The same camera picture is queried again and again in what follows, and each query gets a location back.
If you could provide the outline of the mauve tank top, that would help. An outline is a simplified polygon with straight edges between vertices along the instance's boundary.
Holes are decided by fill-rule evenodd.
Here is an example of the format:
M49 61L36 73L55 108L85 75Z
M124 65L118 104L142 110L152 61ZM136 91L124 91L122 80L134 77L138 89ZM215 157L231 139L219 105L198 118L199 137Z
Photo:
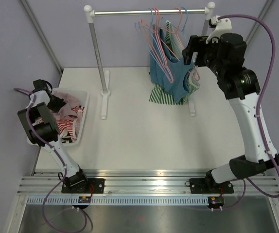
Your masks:
M53 114L72 115L71 108L74 108L75 106L79 106L79 105L83 106L81 101L77 97L75 97L69 93L55 92L53 95L64 99L66 102L66 105L64 107L62 107L59 112L53 112L50 110L52 115Z

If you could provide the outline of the red white striped tank top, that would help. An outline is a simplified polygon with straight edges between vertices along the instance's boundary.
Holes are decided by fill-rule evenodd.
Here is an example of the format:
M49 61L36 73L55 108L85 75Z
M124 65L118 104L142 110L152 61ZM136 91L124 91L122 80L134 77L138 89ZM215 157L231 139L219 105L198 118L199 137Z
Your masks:
M79 105L71 108L72 115L53 114L55 122L59 128L59 135L61 138L68 134L71 137L76 137L77 139L79 138L79 131L84 111L85 108Z

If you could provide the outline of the blue tank top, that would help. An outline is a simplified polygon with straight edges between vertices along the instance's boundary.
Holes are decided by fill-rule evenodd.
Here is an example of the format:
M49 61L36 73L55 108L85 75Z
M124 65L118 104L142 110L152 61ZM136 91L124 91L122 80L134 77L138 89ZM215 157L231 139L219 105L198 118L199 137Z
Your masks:
M150 52L149 75L154 88L149 101L165 105L184 105L192 92L197 90L190 83L194 64L184 65L183 58L176 58L166 45L165 33L158 31L152 39L153 51Z

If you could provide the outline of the green white striped tank top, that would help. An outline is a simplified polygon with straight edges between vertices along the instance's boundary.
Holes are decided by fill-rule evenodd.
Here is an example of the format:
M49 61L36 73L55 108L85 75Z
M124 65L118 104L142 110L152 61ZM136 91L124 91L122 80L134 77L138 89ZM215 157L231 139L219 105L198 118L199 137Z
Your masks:
M179 29L170 21L158 28L150 43L149 75L154 88L149 101L166 105L184 105L189 96L200 88L194 63L185 65L183 43Z

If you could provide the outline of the black white striped tank top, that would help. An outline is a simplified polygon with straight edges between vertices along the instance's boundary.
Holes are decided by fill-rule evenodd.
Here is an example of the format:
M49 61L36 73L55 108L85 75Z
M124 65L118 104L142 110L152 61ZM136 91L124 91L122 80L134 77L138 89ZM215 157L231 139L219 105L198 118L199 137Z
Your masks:
M70 143L75 143L77 141L77 138L76 137L71 137L68 134L65 137L62 137L61 140L62 140L62 143L70 144Z

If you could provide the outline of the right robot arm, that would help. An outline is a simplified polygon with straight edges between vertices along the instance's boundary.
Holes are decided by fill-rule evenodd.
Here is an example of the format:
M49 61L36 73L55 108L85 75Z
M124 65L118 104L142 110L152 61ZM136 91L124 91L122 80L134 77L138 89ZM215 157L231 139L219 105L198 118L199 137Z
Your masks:
M236 33L220 37L192 35L182 51L184 64L198 54L196 65L208 67L217 78L237 118L244 142L244 154L206 172L202 179L190 179L192 193L233 193L231 181L246 179L279 167L279 153L269 141L258 101L261 88L256 74L243 66L246 43Z

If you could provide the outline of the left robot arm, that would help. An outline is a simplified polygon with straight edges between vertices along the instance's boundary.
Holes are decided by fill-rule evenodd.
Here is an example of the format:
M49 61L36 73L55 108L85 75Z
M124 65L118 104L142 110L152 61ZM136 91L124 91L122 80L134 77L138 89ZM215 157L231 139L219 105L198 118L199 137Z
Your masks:
M44 148L60 167L62 193L84 193L89 189L88 178L63 146L59 128L52 115L52 112L57 113L66 103L52 93L53 87L48 81L35 80L33 85L32 91L14 89L30 99L28 106L17 113L27 139L33 145Z

